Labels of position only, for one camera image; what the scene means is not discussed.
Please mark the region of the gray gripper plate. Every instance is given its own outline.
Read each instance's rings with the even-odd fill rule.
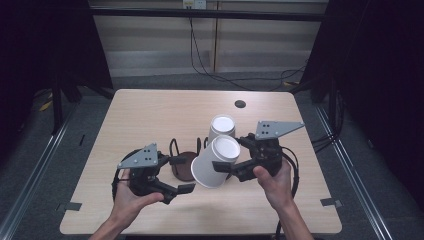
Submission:
[[[278,138],[305,126],[303,122],[259,121],[256,127],[256,140]]]
[[[156,143],[152,143],[118,164],[118,169],[152,167],[158,164]]]

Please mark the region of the black gripper mount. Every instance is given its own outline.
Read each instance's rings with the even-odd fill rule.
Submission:
[[[157,151],[157,156],[158,161],[156,165],[130,168],[129,187],[131,191],[137,196],[146,196],[154,192],[162,193],[164,196],[162,202],[165,204],[169,204],[177,195],[193,192],[196,185],[195,183],[183,184],[175,188],[161,182],[157,177],[161,167],[163,167],[165,164],[168,162],[170,164],[179,164],[183,162],[184,159],[181,159],[181,157],[170,157],[163,155],[160,151]]]
[[[247,137],[236,138],[237,142],[249,149],[252,159],[234,164],[214,161],[213,167],[217,172],[231,173],[240,182],[256,178],[253,169],[262,166],[271,176],[275,176],[282,166],[282,148],[278,138],[257,140],[255,134],[249,133]]]

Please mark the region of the upside-down cup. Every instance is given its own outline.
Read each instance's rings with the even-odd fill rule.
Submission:
[[[228,173],[216,172],[212,162],[234,164],[240,155],[237,141],[227,135],[219,135],[196,157],[191,164],[194,179],[206,188],[218,188],[225,183]]]

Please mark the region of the round hole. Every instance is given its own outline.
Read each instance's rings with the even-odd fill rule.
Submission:
[[[246,102],[245,102],[245,101],[243,101],[243,100],[237,100],[237,101],[234,103],[234,105],[236,105],[236,107],[238,107],[238,108],[244,108],[244,107],[246,107]]]

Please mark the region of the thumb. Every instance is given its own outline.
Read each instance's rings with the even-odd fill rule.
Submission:
[[[258,183],[264,190],[270,187],[271,181],[273,181],[269,172],[262,166],[257,166],[253,169],[253,174],[258,178]]]
[[[162,193],[150,193],[149,195],[140,197],[138,199],[138,204],[141,205],[142,208],[144,208],[147,205],[162,201],[164,199],[164,196],[162,195]]]

